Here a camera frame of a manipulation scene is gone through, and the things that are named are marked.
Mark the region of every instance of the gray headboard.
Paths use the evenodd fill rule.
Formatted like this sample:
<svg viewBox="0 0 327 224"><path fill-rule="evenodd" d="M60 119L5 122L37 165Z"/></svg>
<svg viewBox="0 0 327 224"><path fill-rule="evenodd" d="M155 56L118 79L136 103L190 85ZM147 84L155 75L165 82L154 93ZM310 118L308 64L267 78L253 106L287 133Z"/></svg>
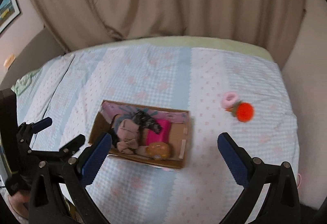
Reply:
<svg viewBox="0 0 327 224"><path fill-rule="evenodd" d="M0 84L0 90L11 88L17 79L40 68L47 61L59 55L64 55L63 49L51 33L44 28L27 44L10 66Z"/></svg>

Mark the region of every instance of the mattress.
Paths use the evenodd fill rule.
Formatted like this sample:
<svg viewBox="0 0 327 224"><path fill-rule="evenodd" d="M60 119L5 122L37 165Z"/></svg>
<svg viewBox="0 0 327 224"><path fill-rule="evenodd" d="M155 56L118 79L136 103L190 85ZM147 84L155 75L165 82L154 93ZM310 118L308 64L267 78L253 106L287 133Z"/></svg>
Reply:
<svg viewBox="0 0 327 224"><path fill-rule="evenodd" d="M227 91L254 106L252 121L241 123L221 108ZM193 122L191 154L181 170L104 161L87 190L112 224L218 223L242 191L217 149L222 132L251 156L276 165L288 161L297 173L296 117L278 66L257 46L165 37L70 53L45 64L18 97L18 122L51 117L52 127L37 134L32 148L56 151L78 134L88 141L105 99L190 110Z"/></svg>

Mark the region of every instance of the pink ring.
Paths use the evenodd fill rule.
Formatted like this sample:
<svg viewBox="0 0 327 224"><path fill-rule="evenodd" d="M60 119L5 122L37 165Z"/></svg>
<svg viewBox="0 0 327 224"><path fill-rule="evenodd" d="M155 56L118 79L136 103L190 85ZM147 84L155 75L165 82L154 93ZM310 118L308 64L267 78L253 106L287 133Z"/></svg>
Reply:
<svg viewBox="0 0 327 224"><path fill-rule="evenodd" d="M224 94L221 100L221 106L225 109L230 108L238 101L239 101L238 94L234 91L229 91Z"/></svg>

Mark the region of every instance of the picture frame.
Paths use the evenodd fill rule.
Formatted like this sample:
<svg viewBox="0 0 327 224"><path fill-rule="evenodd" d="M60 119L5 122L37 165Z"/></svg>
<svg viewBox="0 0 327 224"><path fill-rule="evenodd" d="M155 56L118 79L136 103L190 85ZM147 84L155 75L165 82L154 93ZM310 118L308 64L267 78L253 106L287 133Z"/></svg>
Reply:
<svg viewBox="0 0 327 224"><path fill-rule="evenodd" d="M3 0L0 4L0 35L21 13L16 0Z"/></svg>

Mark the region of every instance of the screw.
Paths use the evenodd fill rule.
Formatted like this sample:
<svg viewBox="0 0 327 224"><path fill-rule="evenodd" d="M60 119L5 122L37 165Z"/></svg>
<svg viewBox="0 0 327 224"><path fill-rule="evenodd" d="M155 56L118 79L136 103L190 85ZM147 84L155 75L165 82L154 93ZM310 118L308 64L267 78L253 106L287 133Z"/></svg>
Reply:
<svg viewBox="0 0 327 224"><path fill-rule="evenodd" d="M260 158L253 158L253 162L255 164L260 164L261 163L261 159Z"/></svg>
<svg viewBox="0 0 327 224"><path fill-rule="evenodd" d="M77 161L77 158L70 158L70 159L68 160L68 163L72 165L72 164L75 164L76 161Z"/></svg>
<svg viewBox="0 0 327 224"><path fill-rule="evenodd" d="M283 165L285 168L289 168L291 166L290 163L288 163L287 161L283 162Z"/></svg>
<svg viewBox="0 0 327 224"><path fill-rule="evenodd" d="M45 166L45 164L46 164L45 161L41 161L41 162L39 163L39 167L40 167L40 168L43 168L43 167Z"/></svg>

